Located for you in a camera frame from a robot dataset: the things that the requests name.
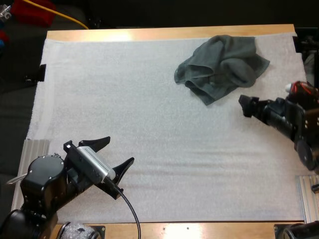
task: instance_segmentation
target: wooden table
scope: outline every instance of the wooden table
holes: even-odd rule
[[[292,24],[210,26],[182,28],[107,29],[49,31],[47,39],[60,41],[143,41],[178,38],[201,38],[228,34],[252,36],[294,32]],[[144,239],[274,239],[274,224],[299,222],[204,222],[204,223],[142,223]],[[107,239],[137,238],[136,224],[104,224]],[[55,239],[57,225],[50,239]]]

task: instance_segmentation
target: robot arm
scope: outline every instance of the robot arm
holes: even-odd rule
[[[64,160],[58,154],[35,159],[20,185],[24,204],[7,216],[0,238],[48,239],[58,220],[57,210],[92,185],[117,199],[123,191],[117,191],[117,185],[134,158],[111,168],[96,154],[109,142],[110,137],[84,140],[76,147],[69,141],[63,145]]]
[[[286,99],[275,101],[241,95],[239,103],[244,116],[254,116],[293,141],[304,166],[319,173],[319,93],[303,82],[288,91]]]

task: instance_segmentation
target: yellow cable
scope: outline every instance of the yellow cable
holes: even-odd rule
[[[83,23],[81,23],[81,22],[78,21],[77,19],[71,18],[70,16],[64,15],[64,14],[58,12],[58,11],[54,11],[54,10],[52,10],[52,9],[49,9],[49,8],[47,8],[47,7],[44,7],[44,6],[41,6],[41,5],[36,4],[36,3],[32,2],[32,1],[29,1],[29,0],[23,0],[23,1],[29,3],[29,4],[31,4],[31,5],[33,5],[33,6],[39,7],[39,8],[41,8],[41,9],[43,9],[43,10],[46,10],[46,11],[49,11],[49,12],[54,13],[54,14],[56,14],[56,15],[59,15],[59,16],[61,16],[61,17],[65,17],[65,18],[67,18],[67,19],[69,19],[69,20],[71,20],[71,21],[73,21],[73,22],[76,22],[77,24],[80,24],[80,25],[81,25],[82,27],[84,27],[85,29],[89,29],[86,25],[84,25]]]

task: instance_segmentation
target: white cloth surface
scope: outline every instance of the white cloth surface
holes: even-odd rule
[[[309,174],[293,143],[255,118],[245,118],[241,94],[285,97],[285,85],[305,80],[294,33],[256,37],[270,60],[254,86],[205,106],[173,79],[177,66],[207,39],[144,42],[46,40],[28,133],[63,143],[111,137],[101,150],[109,165],[134,157],[120,187],[141,222],[303,220],[296,175]],[[134,222],[122,198],[96,187],[58,211],[60,222]]]

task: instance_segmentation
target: crumpled cloth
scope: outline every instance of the crumpled cloth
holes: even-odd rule
[[[209,105],[237,87],[254,85],[269,63],[256,54],[254,37],[215,36],[179,65],[174,79]]]

